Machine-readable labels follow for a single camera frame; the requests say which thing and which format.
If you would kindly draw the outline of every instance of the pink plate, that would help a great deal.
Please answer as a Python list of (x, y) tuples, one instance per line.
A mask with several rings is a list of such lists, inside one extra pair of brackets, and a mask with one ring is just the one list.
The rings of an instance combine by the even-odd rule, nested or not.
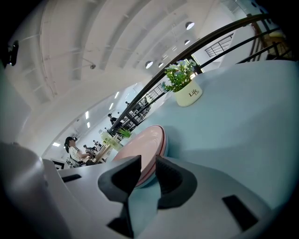
[(164, 133), (162, 128), (159, 126), (150, 126), (127, 143), (113, 160), (141, 155), (140, 178), (143, 178), (155, 164), (155, 157), (161, 152), (163, 142)]
[[(158, 155), (161, 155), (163, 156), (164, 155), (164, 152), (165, 152), (165, 148), (166, 148), (166, 134), (165, 134), (165, 130), (162, 126), (159, 126), (162, 128), (163, 130), (163, 136), (164, 136), (164, 140), (163, 140), (163, 146), (161, 148), (161, 152), (158, 154)], [(147, 172), (147, 174), (144, 176), (144, 177), (140, 177), (138, 183), (136, 184), (136, 187), (140, 186), (141, 184), (143, 184), (146, 180), (148, 180), (151, 175), (153, 173), (155, 173), (156, 171), (156, 162), (154, 163), (154, 165), (151, 167), (151, 169)]]

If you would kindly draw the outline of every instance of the flower pot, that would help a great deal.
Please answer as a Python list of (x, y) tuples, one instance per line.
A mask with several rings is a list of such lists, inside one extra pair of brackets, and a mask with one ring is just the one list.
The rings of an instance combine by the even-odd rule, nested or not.
[(179, 106), (185, 107), (193, 104), (202, 95), (202, 89), (194, 81), (186, 85), (183, 89), (174, 93)]

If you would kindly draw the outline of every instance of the person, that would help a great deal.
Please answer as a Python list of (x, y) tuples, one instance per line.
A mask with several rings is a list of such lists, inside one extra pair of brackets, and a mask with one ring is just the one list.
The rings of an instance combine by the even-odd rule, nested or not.
[(95, 140), (93, 140), (93, 142), (94, 142), (94, 147), (93, 147), (93, 149), (94, 149), (95, 151), (98, 151), (98, 150), (97, 150), (97, 146), (102, 147), (102, 145), (99, 143), (99, 141), (95, 141)]
[(112, 117), (112, 114), (108, 114), (108, 117), (110, 118), (110, 122), (111, 122), (112, 125), (113, 125), (113, 124), (116, 122), (116, 120), (117, 120), (116, 117)]
[[(145, 103), (144, 106), (147, 106), (147, 105), (148, 105), (148, 99), (147, 99), (147, 97), (144, 97), (144, 103)], [(151, 105), (148, 106), (148, 107), (144, 110), (144, 113), (147, 114), (147, 113), (150, 111), (150, 109), (151, 109)]]
[(106, 130), (106, 132), (108, 132), (108, 133), (109, 133), (109, 129), (107, 129), (107, 128), (105, 127), (105, 130)]
[(76, 141), (73, 137), (67, 137), (64, 146), (65, 150), (69, 153), (70, 158), (79, 164), (81, 164), (83, 160), (87, 161), (88, 159), (86, 159), (86, 157), (92, 157), (90, 152), (83, 154), (82, 151), (76, 147)]

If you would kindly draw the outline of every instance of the light blue table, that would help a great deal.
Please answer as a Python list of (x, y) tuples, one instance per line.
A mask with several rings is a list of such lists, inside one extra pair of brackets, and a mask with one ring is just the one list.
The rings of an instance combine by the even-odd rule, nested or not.
[[(299, 67), (243, 63), (198, 75), (203, 95), (189, 107), (174, 96), (135, 130), (162, 125), (169, 157), (223, 171), (271, 208), (289, 197), (298, 175)], [(129, 209), (138, 235), (157, 211), (157, 180), (134, 190)]]

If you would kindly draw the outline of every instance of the metal railing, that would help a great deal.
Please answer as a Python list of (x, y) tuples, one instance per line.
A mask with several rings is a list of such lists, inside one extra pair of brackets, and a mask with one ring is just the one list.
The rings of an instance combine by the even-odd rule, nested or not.
[(116, 134), (119, 128), (124, 128), (127, 130), (134, 129), (135, 126), (140, 124), (146, 114), (149, 112), (149, 108), (153, 103), (160, 99), (165, 94), (165, 90), (162, 85), (157, 85), (154, 89), (150, 90), (144, 97), (142, 97), (137, 104), (122, 118), (122, 125), (117, 125), (110, 128), (110, 133)]
[[(197, 50), (205, 47), (206, 45), (208, 45), (209, 43), (211, 43), (212, 41), (224, 36), (225, 34), (228, 34), (238, 28), (241, 28), (241, 27), (244, 27), (244, 26), (247, 26), (249, 24), (256, 24), (257, 21), (261, 21), (263, 25), (265, 25), (265, 29), (266, 31), (265, 32), (260, 32), (259, 34), (255, 35), (254, 37), (251, 37), (229, 49), (225, 49), (224, 51), (222, 51), (221, 53), (219, 53), (218, 55), (214, 56), (212, 59), (208, 60), (207, 62), (205, 62), (204, 64), (202, 65), (198, 65), (197, 67), (199, 69), (207, 66), (208, 64), (210, 64), (211, 62), (213, 62), (214, 60), (216, 60), (217, 58), (227, 54), (228, 52), (231, 52), (233, 50), (235, 50), (236, 48), (250, 42), (250, 41), (253, 41), (255, 39), (263, 39), (263, 37), (265, 35), (268, 35), (269, 33), (271, 32), (274, 32), (276, 30), (278, 30), (279, 28), (276, 28), (276, 29), (272, 29), (270, 30), (269, 27), (266, 25), (265, 23), (265, 19), (269, 19), (270, 16), (269, 14), (259, 14), (259, 15), (254, 15), (254, 16), (248, 16), (246, 18), (243, 18), (243, 19), (240, 19), (238, 21), (235, 21), (235, 22), (232, 22), (208, 35), (206, 35), (205, 37), (199, 39), (198, 41), (196, 41), (194, 44), (192, 44), (190, 47), (188, 47), (187, 49), (185, 49), (183, 52), (181, 52), (178, 56), (176, 56), (172, 61), (170, 61), (167, 65), (165, 65), (164, 68), (162, 68), (151, 80), (150, 82), (137, 94), (137, 96), (131, 101), (130, 105), (125, 109), (125, 111), (120, 115), (120, 117), (117, 119), (117, 121), (112, 125), (112, 127), (110, 128), (110, 132), (114, 130), (114, 128), (116, 127), (116, 125), (121, 122), (122, 120), (124, 119), (128, 119), (127, 122), (125, 122), (125, 124), (123, 124), (124, 126), (126, 126), (127, 124), (129, 124), (130, 122), (132, 122), (132, 124), (134, 125), (132, 128), (134, 128), (135, 126), (139, 125), (141, 121), (137, 121), (136, 120), (136, 117), (138, 117), (138, 115), (142, 114), (146, 108), (150, 107), (151, 104), (153, 104), (155, 101), (157, 101), (161, 96), (164, 95), (161, 94), (159, 95), (159, 97), (157, 97), (155, 100), (153, 100), (150, 104), (146, 105), (145, 107), (141, 108), (138, 113), (135, 115), (135, 116), (132, 116), (130, 115), (130, 111), (132, 111), (132, 109), (134, 109), (134, 107), (136, 106), (136, 104), (139, 103), (139, 101), (144, 97), (144, 95), (149, 92), (154, 86), (155, 84), (157, 84), (164, 76), (165, 76), (165, 68), (168, 67), (170, 64), (175, 64), (177, 61), (179, 60), (184, 60), (184, 59), (190, 59), (192, 57), (192, 54), (194, 52), (196, 52)], [(288, 54), (288, 52), (282, 54), (282, 55), (279, 55), (278, 51), (276, 50), (277, 49), (277, 46), (279, 45), (280, 43), (279, 42), (275, 42), (273, 43), (272, 45), (270, 46), (266, 46), (266, 45), (263, 45), (264, 48), (261, 49), (260, 51), (256, 51), (254, 54), (253, 52), (250, 53), (250, 56), (245, 58), (244, 60), (238, 62), (238, 63), (244, 63), (244, 62), (247, 62), (247, 61), (250, 61), (250, 59), (253, 59), (254, 57), (256, 56), (260, 56), (263, 52), (266, 52), (272, 48), (275, 49), (275, 53), (276, 53), (276, 56), (274, 59), (280, 59), (282, 57), (282, 55), (285, 55), (285, 54)]]
[(209, 55), (209, 57), (213, 57), (227, 50), (230, 45), (230, 42), (232, 41), (232, 38), (233, 33), (216, 42), (209, 48), (205, 49), (206, 53)]

